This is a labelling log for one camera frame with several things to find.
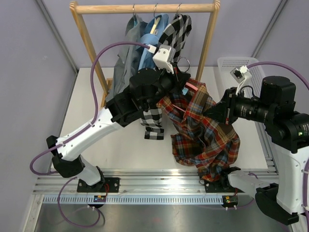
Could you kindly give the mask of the pink hanger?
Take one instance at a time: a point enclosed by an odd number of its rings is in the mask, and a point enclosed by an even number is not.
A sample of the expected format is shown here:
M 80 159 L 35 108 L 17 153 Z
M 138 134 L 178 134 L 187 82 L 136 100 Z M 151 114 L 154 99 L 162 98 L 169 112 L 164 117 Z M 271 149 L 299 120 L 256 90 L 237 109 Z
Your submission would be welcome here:
M 186 57 L 180 57 L 179 60 L 181 60 L 181 59 L 185 59 L 185 60 L 187 61 L 187 63 L 188 63 L 187 69 L 185 70 L 185 73 L 186 73 L 187 71 L 190 70 L 190 67 L 191 67 L 191 66 L 190 66 L 190 61 L 189 61 Z M 175 74 L 177 75 L 180 71 L 181 71 L 180 68 L 178 67 L 178 65 L 176 65 L 176 68 L 174 68 Z M 197 91 L 197 87 L 195 87 L 194 85 L 192 85 L 192 84 L 190 84 L 190 83 L 186 83 L 185 86 L 184 86 L 184 90 L 182 91 L 182 93 L 185 93 L 185 94 L 186 94 L 186 93 L 188 92 L 188 89 L 191 89 L 191 90 L 193 90 L 193 91 Z M 178 106 L 176 106 L 176 105 L 174 105 L 174 104 L 173 104 L 173 106 L 174 106 L 175 108 L 177 108 L 178 110 L 180 110 L 180 111 L 182 111 L 182 112 L 185 112 L 184 109 L 182 109 L 182 108 L 180 108 L 180 107 L 178 107 Z

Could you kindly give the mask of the red plaid shirt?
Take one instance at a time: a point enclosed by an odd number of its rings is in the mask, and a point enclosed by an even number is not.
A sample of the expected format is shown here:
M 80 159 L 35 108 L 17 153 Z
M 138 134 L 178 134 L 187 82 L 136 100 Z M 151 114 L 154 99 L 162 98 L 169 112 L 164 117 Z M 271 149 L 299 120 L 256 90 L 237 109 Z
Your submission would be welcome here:
M 203 116 L 216 103 L 204 83 L 189 79 L 186 94 L 169 94 L 157 107 L 171 120 L 177 134 L 171 136 L 176 162 L 195 166 L 201 179 L 219 180 L 222 170 L 236 162 L 240 138 L 232 125 Z

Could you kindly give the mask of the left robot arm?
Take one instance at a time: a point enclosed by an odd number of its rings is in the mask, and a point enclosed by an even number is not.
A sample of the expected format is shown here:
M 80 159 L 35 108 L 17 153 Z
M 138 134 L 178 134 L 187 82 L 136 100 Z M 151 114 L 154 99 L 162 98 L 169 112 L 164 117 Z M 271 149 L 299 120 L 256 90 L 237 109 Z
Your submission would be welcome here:
M 169 93 L 180 93 L 191 75 L 175 68 L 167 70 L 144 68 L 129 80 L 129 85 L 110 99 L 104 108 L 95 110 L 93 119 L 67 137 L 50 136 L 47 145 L 53 154 L 55 170 L 63 177 L 77 177 L 92 192 L 104 189 L 105 178 L 98 166 L 82 157 L 92 144 L 140 119 Z

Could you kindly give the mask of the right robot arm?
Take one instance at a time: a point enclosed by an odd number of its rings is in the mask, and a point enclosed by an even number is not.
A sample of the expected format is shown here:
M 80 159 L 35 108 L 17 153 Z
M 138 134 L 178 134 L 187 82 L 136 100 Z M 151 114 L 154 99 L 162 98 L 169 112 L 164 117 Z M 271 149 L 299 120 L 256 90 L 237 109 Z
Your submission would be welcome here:
M 204 112 L 204 116 L 230 125 L 243 118 L 262 123 L 279 155 L 278 183 L 266 183 L 239 168 L 223 172 L 219 186 L 223 191 L 237 188 L 251 197 L 266 216 L 284 224 L 308 215 L 309 116 L 295 111 L 296 86 L 283 76 L 262 80 L 259 98 L 246 98 L 235 87 Z

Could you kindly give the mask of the grey shirt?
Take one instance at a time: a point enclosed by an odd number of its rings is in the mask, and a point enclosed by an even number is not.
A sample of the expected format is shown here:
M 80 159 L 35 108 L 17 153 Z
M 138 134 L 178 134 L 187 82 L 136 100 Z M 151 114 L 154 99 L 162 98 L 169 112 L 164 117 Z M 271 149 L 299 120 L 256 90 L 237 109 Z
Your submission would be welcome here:
M 126 26 L 125 41 L 140 42 L 147 23 L 138 15 L 131 17 Z M 130 78 L 136 74 L 140 63 L 143 48 L 136 45 L 123 45 L 118 53 L 118 60 L 113 70 L 112 86 L 106 96 L 110 101 L 115 95 L 121 93 L 128 85 Z

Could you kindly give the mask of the black white checked shirt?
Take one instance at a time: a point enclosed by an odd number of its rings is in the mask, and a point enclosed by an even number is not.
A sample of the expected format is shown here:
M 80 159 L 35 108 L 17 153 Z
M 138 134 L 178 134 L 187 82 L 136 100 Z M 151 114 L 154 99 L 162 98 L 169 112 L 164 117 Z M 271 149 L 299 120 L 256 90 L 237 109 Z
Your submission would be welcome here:
M 160 17 L 160 22 L 154 34 L 150 34 L 154 24 L 153 18 L 151 22 L 147 24 L 140 42 L 153 46 L 161 44 L 172 46 L 176 50 L 173 62 L 177 63 L 181 56 L 181 51 L 184 48 L 185 41 L 192 30 L 191 17 L 187 14 L 178 14 L 174 16 L 171 22 L 169 22 L 169 16 L 167 14 L 159 14 L 156 17 Z M 164 139 L 161 109 L 155 106 L 147 112 L 144 112 L 140 119 L 140 123 L 145 127 L 145 139 Z

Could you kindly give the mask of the wooden hanger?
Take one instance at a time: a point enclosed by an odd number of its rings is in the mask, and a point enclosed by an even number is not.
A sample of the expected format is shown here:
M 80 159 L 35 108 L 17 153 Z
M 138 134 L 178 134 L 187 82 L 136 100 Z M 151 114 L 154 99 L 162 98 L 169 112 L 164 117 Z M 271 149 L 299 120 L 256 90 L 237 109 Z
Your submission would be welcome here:
M 151 28 L 150 34 L 154 34 L 154 32 L 155 32 L 155 30 L 156 30 L 156 28 L 157 28 L 157 25 L 158 25 L 159 22 L 160 22 L 160 17 L 156 17 L 156 16 L 155 16 L 157 5 L 158 5 L 158 3 L 157 3 L 157 4 L 155 5 L 155 7 L 154 7 L 154 24 L 153 24 L 153 26 L 152 26 L 152 28 Z

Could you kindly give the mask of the white plastic basket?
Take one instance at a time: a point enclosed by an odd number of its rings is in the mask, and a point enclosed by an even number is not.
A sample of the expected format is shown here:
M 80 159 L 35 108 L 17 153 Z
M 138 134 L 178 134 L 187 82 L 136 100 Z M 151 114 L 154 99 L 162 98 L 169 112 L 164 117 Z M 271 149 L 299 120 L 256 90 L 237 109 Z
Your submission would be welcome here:
M 230 74 L 230 72 L 236 67 L 243 65 L 250 65 L 259 62 L 255 58 L 251 57 L 220 57 L 217 59 L 219 68 L 219 77 L 217 78 L 217 87 L 219 95 L 222 97 L 225 90 L 231 87 L 237 87 L 239 84 Z M 255 66 L 250 68 L 252 74 L 251 80 L 246 84 L 253 88 L 255 96 L 260 96 L 262 79 L 265 77 L 265 73 L 261 66 Z

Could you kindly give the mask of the wooden clothes rack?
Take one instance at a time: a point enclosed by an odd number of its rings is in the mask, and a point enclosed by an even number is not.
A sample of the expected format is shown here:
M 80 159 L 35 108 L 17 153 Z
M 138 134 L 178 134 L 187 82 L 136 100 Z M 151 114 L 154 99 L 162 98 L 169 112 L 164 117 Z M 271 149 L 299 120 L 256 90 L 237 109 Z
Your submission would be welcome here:
M 154 13 L 154 4 L 137 4 L 135 5 L 135 13 L 145 14 Z M 157 5 L 156 13 L 175 13 L 178 4 L 161 4 Z M 201 49 L 200 60 L 196 73 L 196 80 L 200 81 L 210 44 L 212 41 L 214 29 L 218 13 L 220 10 L 220 1 L 214 0 L 213 3 L 189 3 L 182 4 L 179 13 L 209 13 L 210 18 L 207 25 L 204 43 Z M 79 30 L 80 36 L 83 40 L 87 53 L 91 62 L 94 62 L 97 54 L 95 52 L 92 40 L 90 38 L 88 29 L 86 27 L 83 15 L 94 14 L 130 14 L 132 13 L 132 5 L 79 5 L 77 1 L 70 2 L 70 11 Z

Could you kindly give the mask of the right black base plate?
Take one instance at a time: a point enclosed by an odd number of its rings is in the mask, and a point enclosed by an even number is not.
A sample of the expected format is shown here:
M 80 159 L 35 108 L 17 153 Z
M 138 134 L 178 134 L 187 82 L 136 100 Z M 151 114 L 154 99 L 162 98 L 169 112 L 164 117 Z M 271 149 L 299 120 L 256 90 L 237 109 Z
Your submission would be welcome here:
M 220 177 L 217 181 L 204 180 L 204 188 L 207 193 L 238 193 L 239 190 L 229 184 L 227 177 Z

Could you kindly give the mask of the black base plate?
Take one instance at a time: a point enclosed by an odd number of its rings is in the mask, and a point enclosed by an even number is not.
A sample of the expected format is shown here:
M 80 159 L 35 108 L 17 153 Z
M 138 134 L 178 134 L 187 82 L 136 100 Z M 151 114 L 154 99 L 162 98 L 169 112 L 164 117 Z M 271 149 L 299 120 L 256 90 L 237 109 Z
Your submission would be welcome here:
M 92 186 L 85 181 L 79 179 L 77 192 L 80 193 L 118 193 L 119 192 L 119 177 L 105 177 L 104 181 L 98 182 Z
M 229 184 L 227 177 L 220 177 L 217 181 L 204 180 L 204 188 L 207 193 L 238 193 L 239 190 Z

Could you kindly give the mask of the aluminium rail frame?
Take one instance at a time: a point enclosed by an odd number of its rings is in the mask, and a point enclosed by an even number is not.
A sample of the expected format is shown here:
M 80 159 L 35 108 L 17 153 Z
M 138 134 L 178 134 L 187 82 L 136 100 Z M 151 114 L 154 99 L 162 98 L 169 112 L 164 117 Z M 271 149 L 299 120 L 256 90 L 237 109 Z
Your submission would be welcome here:
M 133 142 L 120 147 L 103 144 L 103 141 L 87 148 L 83 157 L 101 168 L 104 177 L 119 177 L 119 192 L 109 195 L 195 195 L 205 193 L 204 180 L 196 167 L 178 164 L 171 154 L 171 145 L 159 142 L 133 147 Z M 256 148 L 241 147 L 237 162 L 232 165 L 244 172 L 255 173 L 270 183 L 279 180 L 279 152 L 274 148 L 266 156 Z M 32 194 L 57 194 L 69 178 L 59 174 L 39 176 Z M 77 192 L 77 179 L 63 190 L 64 194 Z M 103 195 L 105 193 L 87 193 Z

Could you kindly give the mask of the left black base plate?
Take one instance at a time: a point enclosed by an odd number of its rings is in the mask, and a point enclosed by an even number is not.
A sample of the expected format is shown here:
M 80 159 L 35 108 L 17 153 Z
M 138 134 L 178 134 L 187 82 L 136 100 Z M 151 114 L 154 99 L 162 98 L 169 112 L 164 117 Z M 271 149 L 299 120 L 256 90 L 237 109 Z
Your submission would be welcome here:
M 118 193 L 119 192 L 119 177 L 105 177 L 104 181 L 98 182 L 92 186 L 85 181 L 79 179 L 77 192 L 80 193 Z

